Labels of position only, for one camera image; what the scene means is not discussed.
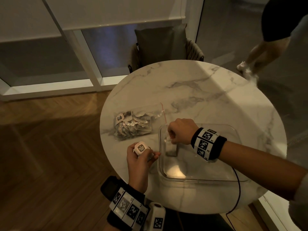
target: chair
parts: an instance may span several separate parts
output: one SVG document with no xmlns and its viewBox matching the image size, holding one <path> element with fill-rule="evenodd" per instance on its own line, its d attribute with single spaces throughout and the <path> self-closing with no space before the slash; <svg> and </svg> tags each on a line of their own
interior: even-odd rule
<svg viewBox="0 0 308 231">
<path fill-rule="evenodd" d="M 133 71 L 142 67 L 140 54 L 139 54 L 139 50 L 137 46 L 138 46 L 138 43 L 132 46 L 130 59 L 128 63 L 129 73 L 132 73 Z M 186 42 L 186 59 L 200 61 L 200 62 L 203 62 L 204 60 L 204 54 L 202 53 L 201 49 L 198 47 L 198 45 L 195 42 L 193 42 L 190 39 L 187 39 L 187 42 Z"/>
</svg>

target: hand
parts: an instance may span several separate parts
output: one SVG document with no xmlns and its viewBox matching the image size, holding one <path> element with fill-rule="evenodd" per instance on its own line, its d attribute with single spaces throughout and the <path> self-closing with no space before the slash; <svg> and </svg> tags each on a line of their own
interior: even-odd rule
<svg viewBox="0 0 308 231">
<path fill-rule="evenodd" d="M 148 188 L 149 168 L 158 159 L 160 152 L 155 152 L 152 149 L 145 149 L 138 157 L 137 154 L 133 152 L 137 143 L 133 143 L 127 148 L 128 184 L 135 190 L 144 194 Z"/>
<path fill-rule="evenodd" d="M 192 119 L 177 118 L 174 122 L 170 122 L 168 133 L 171 138 L 171 143 L 190 144 L 191 139 L 199 127 Z"/>
</svg>

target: person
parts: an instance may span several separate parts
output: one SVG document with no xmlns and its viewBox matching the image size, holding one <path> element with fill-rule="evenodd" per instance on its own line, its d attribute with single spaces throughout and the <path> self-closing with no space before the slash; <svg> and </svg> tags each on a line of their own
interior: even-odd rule
<svg viewBox="0 0 308 231">
<path fill-rule="evenodd" d="M 176 119 L 168 126 L 173 144 L 192 144 L 200 129 L 192 119 Z M 128 184 L 144 193 L 148 186 L 150 166 L 160 153 L 146 150 L 139 158 L 133 149 L 127 149 Z M 225 141 L 218 159 L 246 175 L 259 185 L 290 201 L 289 214 L 294 223 L 302 230 L 308 230 L 308 170 L 269 153 Z M 107 224 L 105 231 L 118 230 Z"/>
<path fill-rule="evenodd" d="M 290 43 L 291 32 L 307 14 L 308 0 L 269 0 L 261 19 L 263 41 L 252 49 L 237 70 L 247 80 L 257 82 L 257 73 L 282 55 Z"/>
</svg>

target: black shorts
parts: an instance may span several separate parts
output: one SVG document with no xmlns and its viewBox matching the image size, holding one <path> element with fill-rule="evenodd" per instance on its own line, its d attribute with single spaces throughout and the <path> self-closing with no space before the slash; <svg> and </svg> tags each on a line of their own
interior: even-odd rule
<svg viewBox="0 0 308 231">
<path fill-rule="evenodd" d="M 269 0 L 262 14 L 262 34 L 266 42 L 291 36 L 308 14 L 308 0 Z"/>
</svg>

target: dark chair cushion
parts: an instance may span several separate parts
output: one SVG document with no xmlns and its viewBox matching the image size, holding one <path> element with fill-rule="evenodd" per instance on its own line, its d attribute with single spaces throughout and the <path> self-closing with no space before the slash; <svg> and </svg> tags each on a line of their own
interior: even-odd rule
<svg viewBox="0 0 308 231">
<path fill-rule="evenodd" d="M 155 62 L 186 59 L 186 24 L 135 30 L 141 66 Z"/>
</svg>

